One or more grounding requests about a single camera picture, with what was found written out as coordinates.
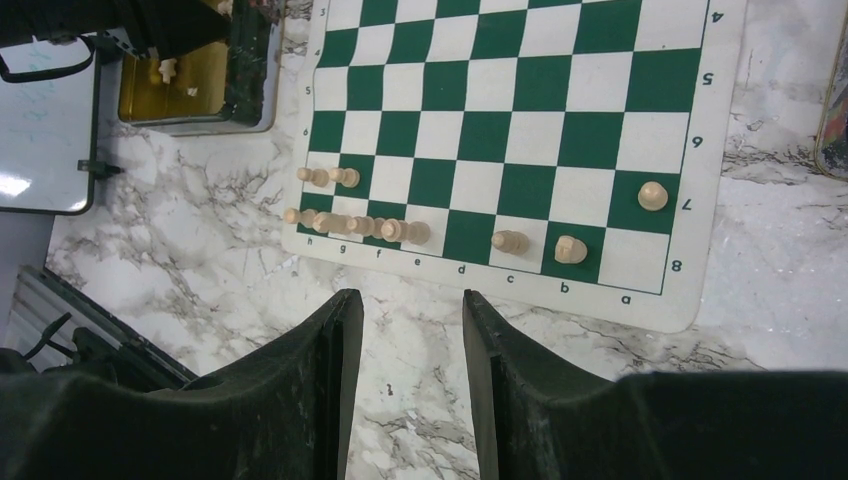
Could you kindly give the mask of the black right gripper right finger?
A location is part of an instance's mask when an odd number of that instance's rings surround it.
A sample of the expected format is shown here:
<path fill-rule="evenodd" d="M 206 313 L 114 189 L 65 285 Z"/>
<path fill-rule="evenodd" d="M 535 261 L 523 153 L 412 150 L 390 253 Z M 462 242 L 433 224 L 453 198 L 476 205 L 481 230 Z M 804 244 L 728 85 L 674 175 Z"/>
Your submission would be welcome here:
<path fill-rule="evenodd" d="M 477 291 L 463 340 L 484 479 L 843 479 L 839 371 L 609 381 L 510 325 Z"/>

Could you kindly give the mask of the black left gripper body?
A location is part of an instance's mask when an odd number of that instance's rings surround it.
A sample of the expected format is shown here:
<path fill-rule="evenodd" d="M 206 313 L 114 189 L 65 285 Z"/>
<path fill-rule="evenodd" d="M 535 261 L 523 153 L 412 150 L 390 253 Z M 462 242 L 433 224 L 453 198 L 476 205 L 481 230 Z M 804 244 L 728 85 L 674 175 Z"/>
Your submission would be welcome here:
<path fill-rule="evenodd" d="M 103 34 L 139 58 L 171 59 L 230 34 L 203 1 L 21 0 L 1 3 L 1 46 Z"/>

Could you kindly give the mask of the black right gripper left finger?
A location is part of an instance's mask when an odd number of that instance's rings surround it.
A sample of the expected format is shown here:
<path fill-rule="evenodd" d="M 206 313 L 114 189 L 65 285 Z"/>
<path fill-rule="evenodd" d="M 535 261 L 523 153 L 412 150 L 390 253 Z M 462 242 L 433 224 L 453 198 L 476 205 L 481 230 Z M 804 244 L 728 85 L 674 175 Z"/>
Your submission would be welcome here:
<path fill-rule="evenodd" d="M 363 339 L 359 291 L 179 390 L 73 371 L 1 379 L 5 479 L 341 479 Z"/>

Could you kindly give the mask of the white knight chess piece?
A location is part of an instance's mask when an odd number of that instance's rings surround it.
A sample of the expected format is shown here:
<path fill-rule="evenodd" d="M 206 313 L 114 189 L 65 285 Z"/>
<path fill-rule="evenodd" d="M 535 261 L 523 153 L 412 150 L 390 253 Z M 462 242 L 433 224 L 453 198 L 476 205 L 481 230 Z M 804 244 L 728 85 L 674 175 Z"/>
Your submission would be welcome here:
<path fill-rule="evenodd" d="M 579 264 L 588 256 L 588 247 L 580 239 L 570 235 L 562 235 L 558 238 L 554 258 L 561 264 Z"/>

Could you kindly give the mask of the white bishop piece c file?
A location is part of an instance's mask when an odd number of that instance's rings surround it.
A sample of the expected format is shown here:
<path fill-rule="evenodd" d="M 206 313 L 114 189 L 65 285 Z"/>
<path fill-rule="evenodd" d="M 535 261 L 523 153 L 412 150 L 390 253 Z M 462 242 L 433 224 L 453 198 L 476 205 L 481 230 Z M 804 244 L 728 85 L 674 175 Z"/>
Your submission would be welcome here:
<path fill-rule="evenodd" d="M 521 256 L 529 249 L 530 241 L 522 232 L 501 230 L 492 235 L 491 245 L 503 253 Z"/>

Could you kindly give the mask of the white pawn piece a file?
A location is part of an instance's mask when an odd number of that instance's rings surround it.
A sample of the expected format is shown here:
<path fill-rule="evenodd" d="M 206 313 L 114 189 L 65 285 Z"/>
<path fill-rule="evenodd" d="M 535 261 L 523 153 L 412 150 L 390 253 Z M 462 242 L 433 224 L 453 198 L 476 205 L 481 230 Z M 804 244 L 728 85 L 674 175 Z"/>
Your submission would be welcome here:
<path fill-rule="evenodd" d="M 637 194 L 639 205 L 651 212 L 662 210 L 669 201 L 668 191 L 656 181 L 644 183 Z"/>

